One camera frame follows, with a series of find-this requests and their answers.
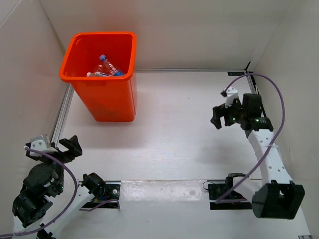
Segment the black logo sticker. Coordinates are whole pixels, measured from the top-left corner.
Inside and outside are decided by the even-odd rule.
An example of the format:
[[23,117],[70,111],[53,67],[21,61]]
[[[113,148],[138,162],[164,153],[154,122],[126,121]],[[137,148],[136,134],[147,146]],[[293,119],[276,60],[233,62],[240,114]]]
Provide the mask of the black logo sticker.
[[228,72],[227,74],[228,74],[228,76],[237,77],[237,76],[242,76],[242,75],[244,75],[245,73],[244,73],[244,72]]

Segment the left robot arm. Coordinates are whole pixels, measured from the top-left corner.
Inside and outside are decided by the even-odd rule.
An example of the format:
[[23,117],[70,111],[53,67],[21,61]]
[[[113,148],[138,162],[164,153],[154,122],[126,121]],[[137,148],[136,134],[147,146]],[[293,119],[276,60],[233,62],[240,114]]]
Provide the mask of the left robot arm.
[[[96,173],[84,174],[83,180],[78,181],[66,166],[82,155],[78,137],[63,138],[59,144],[66,151],[61,151],[46,135],[41,135],[24,146],[26,157],[39,161],[39,164],[23,180],[22,189],[12,204],[13,232],[1,235],[2,239],[55,239],[86,203],[104,196],[105,182]],[[53,205],[50,198],[64,191],[65,172],[71,176],[74,192],[65,208],[45,223],[45,214]]]

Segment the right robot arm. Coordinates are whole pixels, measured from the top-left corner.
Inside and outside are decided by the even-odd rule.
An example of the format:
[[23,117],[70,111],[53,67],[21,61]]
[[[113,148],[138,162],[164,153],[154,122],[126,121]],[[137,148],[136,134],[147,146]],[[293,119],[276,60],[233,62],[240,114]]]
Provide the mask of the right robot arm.
[[295,218],[305,196],[302,185],[295,184],[286,171],[276,144],[274,128],[269,118],[262,116],[262,98],[258,94],[244,94],[239,100],[238,92],[222,92],[226,101],[213,108],[211,123],[221,128],[239,124],[253,147],[257,168],[261,171],[262,184],[250,179],[250,174],[229,174],[225,180],[224,193],[215,199],[217,204],[249,201],[257,218]]

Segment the clear bottle white cap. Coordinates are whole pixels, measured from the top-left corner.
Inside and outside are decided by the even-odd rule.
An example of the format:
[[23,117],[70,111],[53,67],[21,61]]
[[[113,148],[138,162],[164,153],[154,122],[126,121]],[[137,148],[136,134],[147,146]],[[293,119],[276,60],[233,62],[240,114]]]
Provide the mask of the clear bottle white cap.
[[93,69],[93,72],[102,72],[102,73],[107,73],[106,72],[106,68],[105,68],[105,65],[103,63],[98,63],[94,69]]

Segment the clear bottle white label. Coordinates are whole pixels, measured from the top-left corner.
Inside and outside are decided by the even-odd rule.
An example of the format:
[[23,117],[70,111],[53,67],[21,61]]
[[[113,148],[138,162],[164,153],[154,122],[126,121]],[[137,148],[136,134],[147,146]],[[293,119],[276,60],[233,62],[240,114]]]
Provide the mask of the clear bottle white label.
[[88,72],[86,74],[87,77],[108,77],[109,75],[103,72]]

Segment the orange plastic bin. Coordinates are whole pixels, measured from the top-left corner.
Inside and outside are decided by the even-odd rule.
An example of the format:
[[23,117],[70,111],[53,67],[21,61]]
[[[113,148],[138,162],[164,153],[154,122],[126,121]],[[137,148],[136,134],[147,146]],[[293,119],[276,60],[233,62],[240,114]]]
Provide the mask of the orange plastic bin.
[[[96,121],[130,122],[137,109],[136,52],[137,37],[131,31],[80,32],[66,48],[59,77],[71,84]],[[102,54],[124,74],[88,77]]]

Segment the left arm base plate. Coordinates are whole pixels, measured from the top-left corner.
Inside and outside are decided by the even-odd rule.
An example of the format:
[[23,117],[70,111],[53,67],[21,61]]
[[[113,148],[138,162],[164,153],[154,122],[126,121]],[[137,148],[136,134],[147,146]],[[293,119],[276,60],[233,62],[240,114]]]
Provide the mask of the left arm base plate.
[[105,181],[104,189],[98,197],[88,201],[81,211],[89,211],[96,206],[98,209],[119,209],[116,200],[120,199],[121,181]]

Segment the blue label water bottle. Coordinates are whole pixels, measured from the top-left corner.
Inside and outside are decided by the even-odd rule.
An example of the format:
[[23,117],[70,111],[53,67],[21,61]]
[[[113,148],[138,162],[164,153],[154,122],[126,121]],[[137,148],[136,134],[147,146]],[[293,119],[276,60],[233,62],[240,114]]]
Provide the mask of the blue label water bottle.
[[99,60],[102,62],[103,66],[106,68],[107,73],[109,75],[111,76],[125,75],[119,68],[115,67],[104,54],[100,55]]

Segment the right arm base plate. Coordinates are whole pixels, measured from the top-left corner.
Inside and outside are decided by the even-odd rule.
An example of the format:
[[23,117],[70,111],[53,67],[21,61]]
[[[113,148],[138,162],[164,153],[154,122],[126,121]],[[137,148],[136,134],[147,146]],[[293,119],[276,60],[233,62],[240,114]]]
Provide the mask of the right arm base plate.
[[227,191],[225,183],[205,181],[203,183],[203,188],[208,192],[211,211],[252,209],[251,203],[244,200],[244,197],[235,191],[231,192],[223,199],[225,202],[217,204],[217,198]]

